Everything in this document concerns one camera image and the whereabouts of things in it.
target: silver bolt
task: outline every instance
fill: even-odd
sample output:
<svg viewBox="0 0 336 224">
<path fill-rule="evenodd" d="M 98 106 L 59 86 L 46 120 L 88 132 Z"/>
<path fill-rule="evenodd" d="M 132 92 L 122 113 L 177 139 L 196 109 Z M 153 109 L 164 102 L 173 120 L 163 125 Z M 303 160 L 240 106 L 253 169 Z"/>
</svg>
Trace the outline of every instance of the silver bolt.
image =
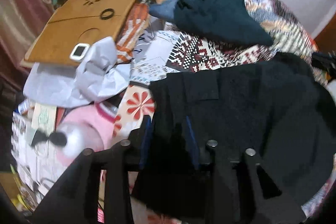
<svg viewBox="0 0 336 224">
<path fill-rule="evenodd" d="M 88 155 L 91 155 L 92 154 L 92 149 L 90 149 L 90 148 L 85 148 L 84 150 L 83 150 L 83 155 L 84 156 L 88 156 Z"/>
<path fill-rule="evenodd" d="M 129 146 L 129 145 L 131 144 L 131 141 L 130 141 L 130 140 L 122 140 L 122 141 L 120 142 L 120 144 L 121 144 L 122 146 Z"/>
<path fill-rule="evenodd" d="M 216 147 L 218 145 L 218 142 L 216 140 L 209 140 L 207 141 L 207 145 L 210 147 Z"/>
<path fill-rule="evenodd" d="M 249 156 L 254 156 L 255 155 L 255 150 L 252 148 L 248 148 L 245 150 L 245 153 L 248 154 Z"/>
</svg>

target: pink object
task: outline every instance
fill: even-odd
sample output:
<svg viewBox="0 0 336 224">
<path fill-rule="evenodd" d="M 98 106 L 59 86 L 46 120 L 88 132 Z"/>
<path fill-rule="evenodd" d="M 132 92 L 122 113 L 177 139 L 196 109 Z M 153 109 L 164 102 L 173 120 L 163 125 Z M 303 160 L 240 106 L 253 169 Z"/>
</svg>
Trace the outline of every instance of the pink object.
<svg viewBox="0 0 336 224">
<path fill-rule="evenodd" d="M 113 135 L 115 117 L 99 105 L 76 108 L 63 119 L 62 123 L 79 123 L 93 127 L 99 133 L 104 144 L 104 150 L 106 150 L 117 142 Z M 74 160 L 64 156 L 60 150 L 57 151 L 56 156 L 65 166 L 68 166 Z"/>
</svg>

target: white paper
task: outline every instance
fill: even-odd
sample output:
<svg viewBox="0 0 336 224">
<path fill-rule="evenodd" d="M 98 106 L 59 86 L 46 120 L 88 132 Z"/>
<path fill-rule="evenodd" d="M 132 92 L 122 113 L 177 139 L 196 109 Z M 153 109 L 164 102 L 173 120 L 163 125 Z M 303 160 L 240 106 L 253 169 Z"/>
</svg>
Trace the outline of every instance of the white paper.
<svg viewBox="0 0 336 224">
<path fill-rule="evenodd" d="M 35 63 L 24 95 L 41 104 L 65 108 L 104 101 L 129 83 L 130 64 L 115 65 L 117 49 L 112 37 L 93 44 L 78 68 Z"/>
</svg>

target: black fabric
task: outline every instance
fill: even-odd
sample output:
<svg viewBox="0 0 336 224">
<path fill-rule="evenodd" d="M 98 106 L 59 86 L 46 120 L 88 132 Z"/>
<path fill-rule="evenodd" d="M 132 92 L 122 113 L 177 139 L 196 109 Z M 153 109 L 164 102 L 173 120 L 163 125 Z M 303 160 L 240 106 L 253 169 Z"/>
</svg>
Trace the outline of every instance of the black fabric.
<svg viewBox="0 0 336 224">
<path fill-rule="evenodd" d="M 167 173 L 183 170 L 186 162 L 190 169 L 209 139 L 218 141 L 219 169 L 253 148 L 269 175 L 299 205 L 317 193 L 331 174 L 336 107 L 329 92 L 315 82 L 310 67 L 293 54 L 277 53 L 268 62 L 195 74 L 171 73 L 152 82 L 150 90 L 157 104 L 148 157 L 156 162 L 151 166 L 164 158 L 166 164 L 174 163 Z M 142 194 L 136 197 L 156 210 L 174 212 L 173 204 L 161 208 L 162 202 L 156 202 L 170 198 L 159 195 L 163 193 L 157 191 L 160 179 L 146 183 L 142 175 L 135 185 L 143 189 Z M 179 193 L 169 187 L 169 194 L 178 197 Z"/>
<path fill-rule="evenodd" d="M 270 35 L 247 13 L 244 0 L 179 0 L 174 20 L 179 29 L 215 41 L 273 44 Z"/>
</svg>

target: pink curtain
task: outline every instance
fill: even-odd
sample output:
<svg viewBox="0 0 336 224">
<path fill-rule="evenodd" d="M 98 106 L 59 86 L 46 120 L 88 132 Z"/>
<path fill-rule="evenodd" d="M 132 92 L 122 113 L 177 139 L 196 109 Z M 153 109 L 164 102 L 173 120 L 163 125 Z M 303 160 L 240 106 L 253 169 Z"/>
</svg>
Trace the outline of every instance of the pink curtain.
<svg viewBox="0 0 336 224">
<path fill-rule="evenodd" d="M 0 0 L 0 51 L 4 52 L 16 74 L 16 79 L 0 68 L 0 75 L 17 88 L 22 88 L 21 81 L 28 70 L 20 67 L 26 51 L 38 37 L 53 13 L 51 0 Z"/>
</svg>

